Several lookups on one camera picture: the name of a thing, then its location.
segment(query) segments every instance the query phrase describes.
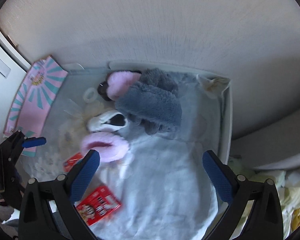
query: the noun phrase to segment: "pink fuzzy object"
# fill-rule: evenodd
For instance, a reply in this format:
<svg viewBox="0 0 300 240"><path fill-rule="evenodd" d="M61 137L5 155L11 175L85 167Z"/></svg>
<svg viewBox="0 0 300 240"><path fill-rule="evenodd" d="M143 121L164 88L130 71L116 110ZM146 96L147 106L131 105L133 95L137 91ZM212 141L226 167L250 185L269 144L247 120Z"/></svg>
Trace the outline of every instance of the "pink fuzzy object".
<svg viewBox="0 0 300 240"><path fill-rule="evenodd" d="M108 163L122 159L129 150L129 143L119 135L109 132L97 132L87 135L81 142L81 153L96 150L100 154L100 162Z"/></svg>
<svg viewBox="0 0 300 240"><path fill-rule="evenodd" d="M141 74L131 71L113 72L107 79L108 88L107 96L116 101L120 96L123 96L129 87L140 79Z"/></svg>

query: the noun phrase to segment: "blue gripper pad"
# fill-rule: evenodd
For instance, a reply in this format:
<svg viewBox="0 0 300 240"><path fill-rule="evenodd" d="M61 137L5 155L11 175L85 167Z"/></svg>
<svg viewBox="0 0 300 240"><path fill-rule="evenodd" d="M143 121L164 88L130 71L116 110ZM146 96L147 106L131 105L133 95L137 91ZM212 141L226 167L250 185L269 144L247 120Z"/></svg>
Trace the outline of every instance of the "blue gripper pad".
<svg viewBox="0 0 300 240"><path fill-rule="evenodd" d="M44 145L46 144L47 140L45 139L45 137L31 137L28 139L25 139L22 147L23 148L31 148L31 147L36 147L36 146L40 146L40 145Z"/></svg>
<svg viewBox="0 0 300 240"><path fill-rule="evenodd" d="M69 198L72 204L82 199L93 175L100 165L100 155L97 151L90 150L88 154L77 163L68 173Z"/></svg>
<svg viewBox="0 0 300 240"><path fill-rule="evenodd" d="M203 154L202 165L221 200L230 204L238 187L235 174L210 150Z"/></svg>

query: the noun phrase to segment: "blue rubber tip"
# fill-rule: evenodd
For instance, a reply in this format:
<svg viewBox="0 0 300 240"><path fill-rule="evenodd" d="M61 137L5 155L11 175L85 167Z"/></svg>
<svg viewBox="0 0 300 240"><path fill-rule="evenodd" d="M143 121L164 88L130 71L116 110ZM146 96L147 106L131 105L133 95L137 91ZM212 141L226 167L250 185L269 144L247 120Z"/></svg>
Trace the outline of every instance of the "blue rubber tip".
<svg viewBox="0 0 300 240"><path fill-rule="evenodd" d="M47 140L45 139L45 137L32 137L32 138L28 138L25 139L22 147L23 148L31 148L31 147L36 147L36 146L40 146L40 145L44 145L47 143Z"/></svg>
<svg viewBox="0 0 300 240"><path fill-rule="evenodd" d="M230 204L233 200L233 187L208 151L202 156L202 165L221 200Z"/></svg>
<svg viewBox="0 0 300 240"><path fill-rule="evenodd" d="M77 177L74 179L70 186L69 198L72 204L76 201L80 201L84 192L86 191L89 183L92 180L93 175L100 165L100 155L97 151L91 155L87 163L81 168Z"/></svg>

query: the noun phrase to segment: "white ring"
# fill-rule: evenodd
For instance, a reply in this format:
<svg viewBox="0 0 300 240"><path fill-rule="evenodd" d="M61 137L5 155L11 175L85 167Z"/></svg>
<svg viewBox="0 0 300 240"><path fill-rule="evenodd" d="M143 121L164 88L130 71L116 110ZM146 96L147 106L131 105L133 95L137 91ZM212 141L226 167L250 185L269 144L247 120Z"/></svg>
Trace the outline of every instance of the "white ring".
<svg viewBox="0 0 300 240"><path fill-rule="evenodd" d="M97 90L95 88L88 88L84 93L83 93L83 100L86 103L92 103L94 100L97 99Z"/></svg>

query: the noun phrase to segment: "silver screw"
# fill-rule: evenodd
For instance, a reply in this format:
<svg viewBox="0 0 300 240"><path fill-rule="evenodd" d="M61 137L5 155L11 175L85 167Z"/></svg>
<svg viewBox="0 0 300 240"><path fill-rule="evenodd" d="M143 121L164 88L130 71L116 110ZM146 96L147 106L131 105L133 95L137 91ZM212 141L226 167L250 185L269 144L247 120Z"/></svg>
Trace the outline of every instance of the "silver screw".
<svg viewBox="0 0 300 240"><path fill-rule="evenodd" d="M274 184L274 181L273 181L272 179L267 179L267 183L268 183L269 185L273 185L273 184Z"/></svg>
<svg viewBox="0 0 300 240"><path fill-rule="evenodd" d="M64 174L61 174L57 177L57 180L63 181L65 178L66 178L66 176Z"/></svg>
<svg viewBox="0 0 300 240"><path fill-rule="evenodd" d="M239 181L245 181L245 180L246 180L246 177L240 174L240 175L237 176L237 179L238 179Z"/></svg>
<svg viewBox="0 0 300 240"><path fill-rule="evenodd" d="M29 179L29 180L28 180L28 183L29 183L29 184L34 184L34 183L35 183L35 178Z"/></svg>

